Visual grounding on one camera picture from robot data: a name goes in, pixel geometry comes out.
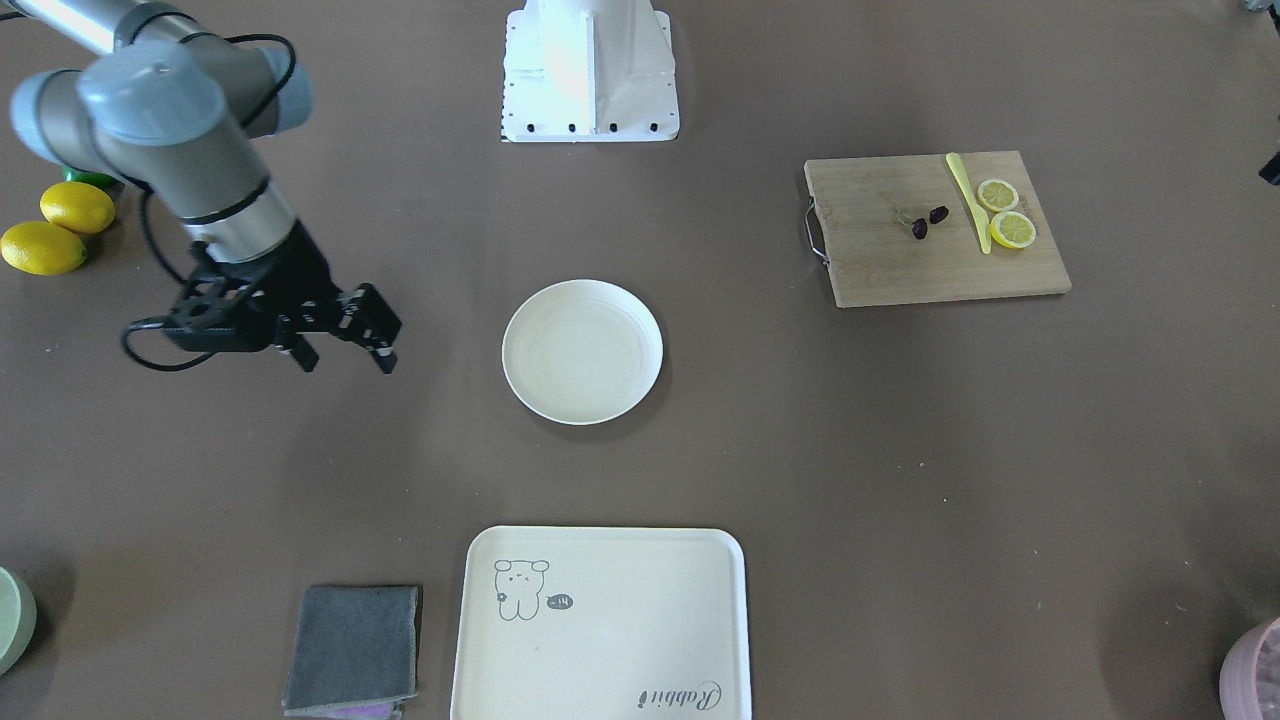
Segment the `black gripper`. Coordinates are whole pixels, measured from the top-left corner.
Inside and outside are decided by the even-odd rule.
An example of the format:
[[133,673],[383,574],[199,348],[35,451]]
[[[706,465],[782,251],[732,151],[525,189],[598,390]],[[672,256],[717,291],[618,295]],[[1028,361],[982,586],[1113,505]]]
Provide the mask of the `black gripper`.
[[255,278],[253,301],[276,324],[271,343],[288,348],[303,372],[314,372],[319,361],[303,336],[311,333],[358,345],[381,373],[393,373],[398,363],[393,346],[403,327],[399,315],[370,283],[339,288],[303,223],[296,222],[276,247],[244,268],[264,270]]

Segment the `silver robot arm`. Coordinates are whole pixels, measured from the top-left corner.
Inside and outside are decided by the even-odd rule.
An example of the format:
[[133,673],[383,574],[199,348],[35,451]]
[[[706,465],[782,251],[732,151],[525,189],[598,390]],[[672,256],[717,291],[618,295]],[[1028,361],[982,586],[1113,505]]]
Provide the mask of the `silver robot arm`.
[[195,268],[161,316],[132,322],[131,337],[164,334],[189,360],[274,348],[311,372],[311,334],[397,363],[401,319],[370,283],[352,291],[326,259],[252,146],[303,124],[314,108],[307,70],[275,35],[228,38],[163,1],[13,1],[96,54],[83,70],[29,77],[10,118],[37,156],[110,176],[160,200],[191,238]]

